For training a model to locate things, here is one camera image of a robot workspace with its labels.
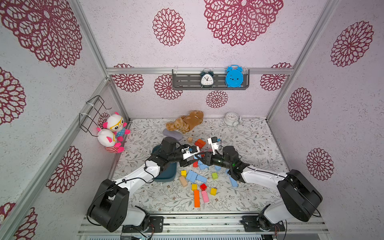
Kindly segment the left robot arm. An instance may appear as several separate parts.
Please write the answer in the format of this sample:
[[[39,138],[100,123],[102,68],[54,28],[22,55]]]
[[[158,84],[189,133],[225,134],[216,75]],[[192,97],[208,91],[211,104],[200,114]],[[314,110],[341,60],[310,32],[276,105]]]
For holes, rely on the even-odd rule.
[[[116,181],[106,179],[100,184],[86,213],[88,222],[111,233],[120,226],[141,232],[147,230],[150,214],[138,206],[129,208],[130,195],[153,183],[172,163],[180,163],[182,167],[190,165],[188,158],[200,152],[197,146],[182,145],[174,138],[165,137],[141,167]]]

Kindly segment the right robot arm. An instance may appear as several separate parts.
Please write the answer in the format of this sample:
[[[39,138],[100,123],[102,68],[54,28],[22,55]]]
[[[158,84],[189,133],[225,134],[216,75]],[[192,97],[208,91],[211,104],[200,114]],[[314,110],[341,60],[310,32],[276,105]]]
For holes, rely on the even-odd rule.
[[[282,199],[264,207],[259,213],[261,225],[274,225],[291,218],[308,222],[323,201],[320,192],[298,170],[278,173],[258,169],[244,163],[233,146],[224,147],[222,154],[215,151],[204,155],[199,158],[203,164],[228,169],[229,175],[238,182],[256,184],[279,192]]]

